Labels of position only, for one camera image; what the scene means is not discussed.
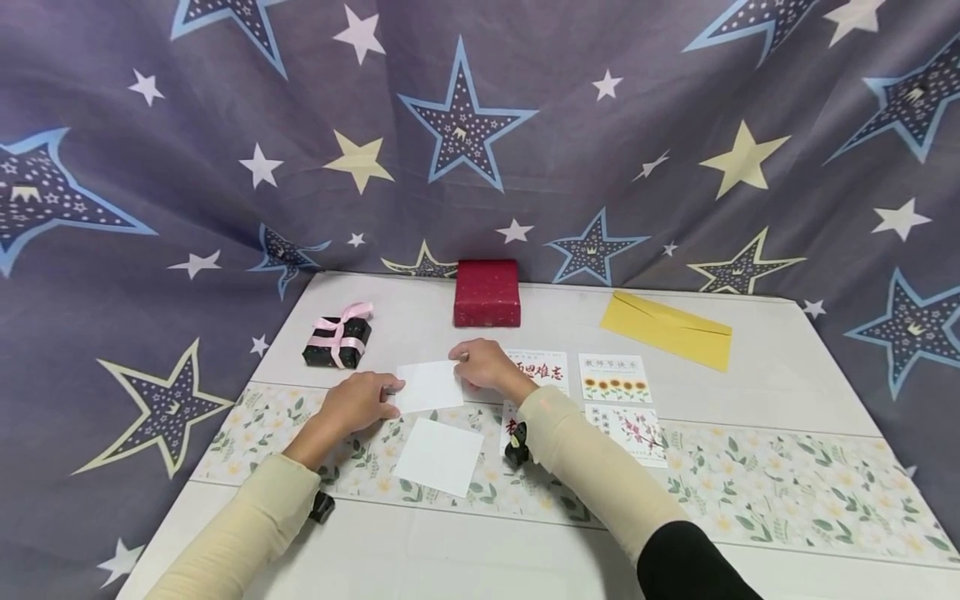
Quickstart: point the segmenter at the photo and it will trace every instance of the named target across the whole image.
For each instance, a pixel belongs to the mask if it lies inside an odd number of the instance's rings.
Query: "star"
[[[260,355],[260,358],[263,358],[263,352],[270,347],[266,341],[267,334],[264,333],[258,338],[251,338],[253,340],[253,348],[250,351],[250,354],[257,353]]]
[[[193,281],[193,277],[203,269],[219,269],[217,259],[220,258],[220,251],[216,251],[207,258],[200,258],[196,254],[190,254],[187,262],[181,262],[178,265],[170,265],[167,269],[186,269],[186,273]]]
[[[653,162],[644,162],[643,170],[640,171],[639,175],[633,178],[633,181],[636,181],[641,177],[643,177],[644,179],[647,179],[648,177],[650,177],[650,174],[654,172],[654,169],[659,167],[661,163],[664,163],[670,159],[670,156],[668,156],[669,154],[670,154],[670,151],[668,150],[664,152],[662,155],[660,155],[660,158],[658,158],[657,160],[654,160]]]
[[[764,260],[763,244],[767,240],[764,228],[746,248],[725,262],[706,262],[686,265],[697,273],[705,275],[709,281],[700,288],[701,292],[731,292],[732,294],[752,294],[756,281],[780,269],[806,260],[806,258],[784,258],[782,260]]]
[[[593,82],[593,86],[597,88],[597,102],[600,102],[600,99],[604,96],[610,96],[611,98],[616,98],[616,91],[614,88],[623,81],[622,77],[611,77],[610,69],[607,69],[607,74],[603,76],[603,79],[599,82]]]
[[[249,271],[257,273],[282,271],[280,279],[276,282],[276,290],[280,293],[280,299],[283,300],[283,294],[287,291],[287,284],[300,274],[300,269],[311,267],[320,269],[320,265],[304,252],[320,252],[329,245],[330,242],[326,241],[317,246],[301,248],[261,223],[260,249],[263,251],[263,261]]]
[[[180,0],[170,39],[174,40],[211,23],[231,19],[240,26],[256,49],[287,78],[266,8],[283,0]]]
[[[200,339],[187,348],[166,379],[98,359],[140,408],[140,417],[109,448],[74,471],[74,475],[127,458],[156,446],[171,479],[183,464],[190,428],[229,408],[233,402],[200,391]]]
[[[921,163],[933,145],[947,106],[960,98],[960,36],[927,64],[899,78],[864,79],[879,110],[827,162],[876,135],[893,130]]]
[[[376,30],[376,20],[379,14],[361,19],[351,11],[350,7],[346,4],[344,8],[347,9],[348,27],[333,38],[337,41],[351,44],[353,50],[357,53],[357,61],[360,64],[363,64],[363,59],[367,56],[368,50],[371,52],[379,52],[380,54],[387,54],[384,52],[383,46],[380,45],[379,40],[377,40],[374,34]]]
[[[13,263],[28,242],[57,226],[156,235],[151,228],[77,183],[60,160],[60,142],[67,132],[68,129],[50,130],[9,146],[0,144],[0,188],[24,188],[19,196],[0,193],[0,273],[4,277],[10,276]],[[83,151],[83,146],[73,149]],[[49,203],[50,194],[69,201],[69,206],[44,204],[41,209],[40,197]]]
[[[273,187],[276,187],[274,169],[283,164],[283,161],[266,158],[263,155],[263,151],[260,150],[260,144],[256,144],[253,146],[253,158],[240,160],[240,164],[250,169],[253,174],[253,189],[256,189],[256,186],[259,185],[261,181],[266,181]]]
[[[894,400],[910,370],[921,358],[960,368],[960,340],[952,327],[960,318],[960,286],[920,298],[900,272],[894,271],[887,313],[845,335],[887,350],[887,382]]]
[[[560,283],[578,273],[588,273],[606,285],[612,285],[610,259],[648,239],[650,239],[649,235],[608,236],[607,208],[604,206],[579,237],[565,237],[544,244],[559,250],[566,256],[553,282]]]
[[[823,300],[817,300],[815,302],[811,302],[810,300],[804,300],[804,312],[807,315],[810,315],[810,319],[812,321],[816,321],[817,317],[819,317],[820,315],[827,314],[827,311],[824,310]]]
[[[871,233],[888,231],[892,229],[893,231],[896,231],[897,235],[900,236],[900,239],[905,242],[906,236],[910,234],[910,229],[917,225],[923,225],[924,223],[931,222],[931,220],[925,216],[914,212],[913,206],[916,200],[916,198],[910,199],[910,202],[904,204],[897,210],[892,210],[889,208],[874,208],[874,212],[880,215],[880,219],[883,221],[880,222],[880,224],[876,226]]]
[[[466,164],[503,192],[503,181],[491,144],[537,111],[480,107],[462,37],[457,41],[457,54],[444,103],[426,102],[402,94],[397,96],[437,140],[427,182],[432,183],[457,165]]]
[[[508,228],[498,229],[497,233],[503,233],[506,239],[503,240],[504,244],[509,244],[514,240],[519,240],[521,242],[527,241],[527,231],[534,228],[532,225],[521,225],[514,219]]]
[[[356,183],[357,191],[360,194],[363,194],[363,191],[367,189],[367,181],[371,177],[394,180],[376,161],[376,156],[380,154],[380,144],[383,143],[382,137],[364,146],[357,146],[342,133],[336,130],[333,133],[337,136],[337,143],[340,144],[340,151],[344,155],[325,164],[325,169],[343,171],[353,175],[353,182]]]
[[[138,94],[143,94],[143,99],[147,101],[147,106],[152,107],[154,105],[155,98],[164,98],[163,94],[156,89],[156,76],[151,75],[150,77],[144,77],[140,75],[140,72],[136,69],[133,70],[133,74],[136,76],[136,83],[128,87]]]
[[[876,33],[880,24],[876,20],[876,10],[886,0],[850,0],[844,6],[834,9],[824,15],[824,19],[837,24],[833,38],[828,47],[837,43],[854,29]]]
[[[123,540],[118,539],[113,558],[97,565],[97,568],[102,568],[104,571],[110,572],[107,582],[100,586],[100,589],[109,586],[123,575],[130,575],[136,566],[137,560],[140,558],[140,553],[143,552],[145,547],[146,546],[137,546],[132,550],[128,550]]]
[[[763,34],[763,52],[756,64],[760,66],[816,3],[817,0],[736,0],[690,42],[684,52]]]
[[[386,258],[381,257],[380,261],[383,262],[391,271],[396,271],[397,273],[403,273],[409,276],[416,277],[453,277],[457,273],[457,263],[455,262],[437,262],[437,259],[433,257],[433,254],[430,253],[430,249],[426,246],[426,240],[423,240],[423,243],[420,244],[420,254],[417,255],[417,262],[413,265],[398,265],[395,262],[390,262]]]
[[[733,148],[729,152],[708,158],[700,163],[701,166],[723,171],[723,180],[720,181],[720,189],[717,190],[715,200],[720,200],[721,196],[729,192],[740,181],[753,187],[768,189],[767,180],[763,177],[760,164],[776,152],[777,148],[788,139],[790,139],[789,135],[757,144],[754,136],[750,133],[750,128],[747,127],[747,122],[740,121],[740,129],[736,132]]]

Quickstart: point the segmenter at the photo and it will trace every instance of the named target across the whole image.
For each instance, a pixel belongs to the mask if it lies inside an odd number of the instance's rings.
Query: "gift box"
[[[356,369],[367,349],[371,327],[367,322],[372,307],[352,304],[340,317],[324,317],[314,323],[303,360],[311,367]]]
[[[460,261],[453,325],[520,326],[519,275],[515,260]]]

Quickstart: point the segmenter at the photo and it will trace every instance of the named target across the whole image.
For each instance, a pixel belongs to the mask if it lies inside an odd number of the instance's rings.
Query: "yellow envelope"
[[[716,321],[631,294],[613,292],[600,326],[727,372],[733,329]]]

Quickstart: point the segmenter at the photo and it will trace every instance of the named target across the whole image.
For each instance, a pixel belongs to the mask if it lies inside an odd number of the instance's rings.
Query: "black sleeve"
[[[689,521],[659,528],[643,546],[636,579],[647,600],[761,600]]]

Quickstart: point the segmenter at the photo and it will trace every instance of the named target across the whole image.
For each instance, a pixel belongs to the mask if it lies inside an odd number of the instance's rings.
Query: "person's left hand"
[[[356,372],[326,393],[320,412],[307,420],[283,454],[316,470],[330,449],[351,433],[381,419],[396,419],[399,410],[387,404],[387,390],[401,390],[404,381],[378,372]]]

